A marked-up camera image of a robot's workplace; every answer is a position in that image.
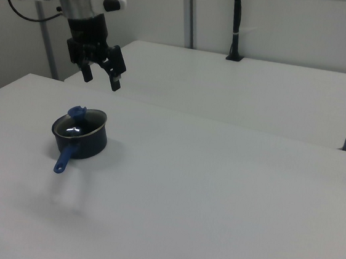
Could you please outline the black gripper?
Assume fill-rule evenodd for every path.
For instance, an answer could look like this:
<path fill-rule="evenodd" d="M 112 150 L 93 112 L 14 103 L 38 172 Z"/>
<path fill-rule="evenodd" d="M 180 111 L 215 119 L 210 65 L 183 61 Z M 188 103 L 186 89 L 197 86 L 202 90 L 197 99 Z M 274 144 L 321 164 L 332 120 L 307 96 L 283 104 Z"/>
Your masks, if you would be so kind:
<path fill-rule="evenodd" d="M 120 46 L 109 47 L 105 16 L 87 19 L 68 19 L 72 37 L 67 40 L 70 61 L 77 64 L 84 82 L 93 80 L 89 62 L 102 67 L 110 79 L 111 90 L 121 88 L 121 75 L 127 71 Z"/>

